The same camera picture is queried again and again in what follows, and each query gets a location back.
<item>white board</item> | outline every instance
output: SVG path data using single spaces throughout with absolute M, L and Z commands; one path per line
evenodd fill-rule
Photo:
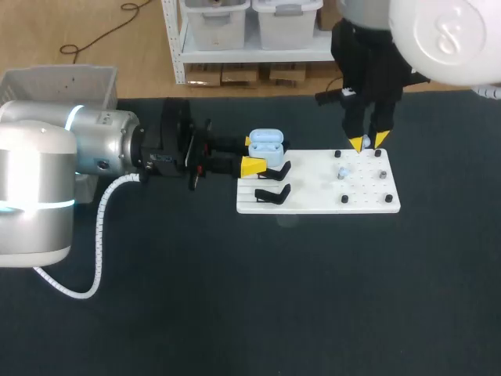
M 400 200 L 386 150 L 376 157 L 374 150 L 288 150 L 284 163 L 291 169 L 282 182 L 259 179 L 257 175 L 238 179 L 236 210 L 242 214 L 371 214 L 398 213 Z M 341 167 L 349 175 L 339 180 Z M 386 179 L 380 173 L 387 173 Z M 290 184 L 291 192 L 282 205 L 257 202 L 256 189 L 280 193 Z M 386 202 L 390 194 L 393 200 Z M 343 195 L 348 203 L 341 202 Z

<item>metal shelf frame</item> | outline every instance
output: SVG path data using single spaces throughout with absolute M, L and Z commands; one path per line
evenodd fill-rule
M 165 27 L 171 49 L 172 66 L 177 84 L 185 84 L 184 63 L 283 63 L 300 61 L 332 61 L 330 32 L 315 26 L 313 43 L 307 49 L 264 50 L 257 14 L 250 10 L 246 18 L 246 41 L 243 49 L 226 51 L 200 51 L 195 44 L 188 19 L 178 12 L 178 0 L 162 0 Z M 178 14 L 182 25 L 179 28 Z

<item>white cable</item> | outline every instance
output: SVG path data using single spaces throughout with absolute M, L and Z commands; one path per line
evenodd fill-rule
M 106 204 L 108 203 L 111 194 L 119 186 L 129 182 L 139 182 L 139 174 L 124 175 L 116 179 L 104 191 L 103 197 L 101 197 L 101 201 L 99 202 L 96 219 L 96 271 L 94 272 L 94 282 L 92 282 L 90 290 L 88 290 L 87 292 L 72 291 L 54 280 L 54 278 L 49 276 L 42 268 L 33 268 L 35 272 L 40 274 L 41 277 L 49 284 L 51 284 L 56 290 L 59 290 L 63 294 L 75 299 L 88 299 L 96 293 L 97 289 L 99 288 L 99 283 L 101 282 L 101 273 L 103 272 L 103 221 Z
M 492 86 L 492 85 L 481 85 L 475 86 L 471 88 L 474 92 L 476 92 L 479 96 L 483 96 L 484 98 L 489 99 L 501 99 L 501 88 Z

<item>white plastic bin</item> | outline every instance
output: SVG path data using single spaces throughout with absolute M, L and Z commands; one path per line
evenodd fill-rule
M 182 0 L 200 50 L 242 49 L 251 0 Z
M 263 49 L 306 49 L 323 0 L 252 0 L 259 14 Z
M 0 106 L 10 100 L 36 100 L 117 108 L 117 68 L 92 65 L 48 65 L 11 69 L 0 80 Z M 97 176 L 77 175 L 75 198 L 92 202 Z

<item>black cable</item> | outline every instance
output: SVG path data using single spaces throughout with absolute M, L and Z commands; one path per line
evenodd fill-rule
M 124 10 L 126 12 L 135 11 L 134 16 L 132 16 L 130 20 L 121 23 L 120 25 L 118 25 L 117 27 L 114 27 L 110 31 L 107 31 L 106 33 L 104 33 L 103 35 L 99 36 L 97 39 L 93 40 L 92 42 L 90 42 L 85 47 L 82 47 L 81 49 L 79 49 L 77 45 L 62 45 L 61 48 L 59 49 L 59 52 L 61 52 L 63 55 L 75 55 L 75 57 L 73 58 L 73 64 L 75 64 L 77 62 L 78 55 L 80 55 L 80 52 L 85 51 L 90 46 L 94 45 L 95 43 L 97 43 L 98 41 L 100 41 L 101 39 L 103 39 L 104 37 L 110 35 L 114 31 L 117 31 L 118 29 L 122 28 L 123 26 L 131 23 L 139 15 L 139 10 L 143 6 L 150 4 L 152 1 L 153 0 L 147 0 L 146 2 L 144 2 L 141 5 L 137 5 L 137 4 L 133 3 L 133 2 L 126 2 L 126 3 L 122 4 L 122 5 L 120 5 L 120 9 L 121 10 Z
M 329 92 L 329 88 L 330 88 L 330 86 L 331 86 L 334 82 L 339 81 L 339 80 L 341 80 L 341 79 L 342 79 L 342 77 L 339 77 L 339 78 L 335 78 L 335 79 L 333 79 L 331 82 L 329 82 L 329 84 L 328 84 L 328 85 L 327 85 L 327 87 L 326 87 L 326 91 L 325 91 L 325 93 L 327 94 L 327 92 Z

